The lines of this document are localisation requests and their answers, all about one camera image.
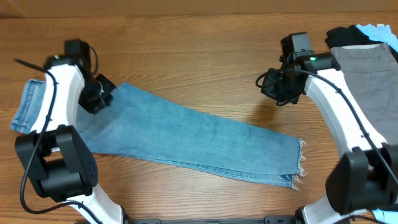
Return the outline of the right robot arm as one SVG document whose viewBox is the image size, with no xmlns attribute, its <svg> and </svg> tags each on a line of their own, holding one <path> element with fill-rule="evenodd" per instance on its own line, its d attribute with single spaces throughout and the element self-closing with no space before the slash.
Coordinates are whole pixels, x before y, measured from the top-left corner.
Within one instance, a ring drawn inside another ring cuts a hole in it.
<svg viewBox="0 0 398 224">
<path fill-rule="evenodd" d="M 340 160 L 328 176 L 326 194 L 292 216 L 269 216 L 265 223 L 351 223 L 364 212 L 397 208 L 397 146 L 387 143 L 367 120 L 331 53 L 316 54 L 305 32 L 281 42 L 280 69 L 256 80 L 277 106 L 296 104 L 307 95 L 332 133 Z"/>
</svg>

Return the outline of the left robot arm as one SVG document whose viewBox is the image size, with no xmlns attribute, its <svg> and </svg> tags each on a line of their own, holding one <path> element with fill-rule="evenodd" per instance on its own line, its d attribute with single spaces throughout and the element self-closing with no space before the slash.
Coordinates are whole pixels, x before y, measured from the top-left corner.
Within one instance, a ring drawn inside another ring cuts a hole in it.
<svg viewBox="0 0 398 224">
<path fill-rule="evenodd" d="M 39 197 L 55 206 L 40 213 L 71 206 L 87 223 L 132 223 L 125 209 L 114 203 L 98 183 L 94 156 L 76 130 L 77 110 L 91 114 L 108 106 L 116 88 L 104 75 L 91 69 L 95 49 L 80 39 L 67 40 L 64 54 L 49 57 L 43 67 L 18 63 L 45 74 L 45 92 L 36 122 L 29 134 L 16 138 L 15 149 L 24 175 L 19 199 L 22 208 L 35 214 L 25 201 L 30 182 Z"/>
</svg>

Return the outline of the light blue denim jeans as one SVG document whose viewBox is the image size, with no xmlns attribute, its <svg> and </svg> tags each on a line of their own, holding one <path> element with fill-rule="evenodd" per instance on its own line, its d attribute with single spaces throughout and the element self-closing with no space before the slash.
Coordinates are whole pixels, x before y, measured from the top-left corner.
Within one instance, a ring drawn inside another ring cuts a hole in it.
<svg viewBox="0 0 398 224">
<path fill-rule="evenodd" d="M 112 96 L 96 114 L 77 110 L 76 129 L 91 152 L 289 188 L 305 175 L 299 138 L 195 111 L 128 83 Z"/>
</svg>

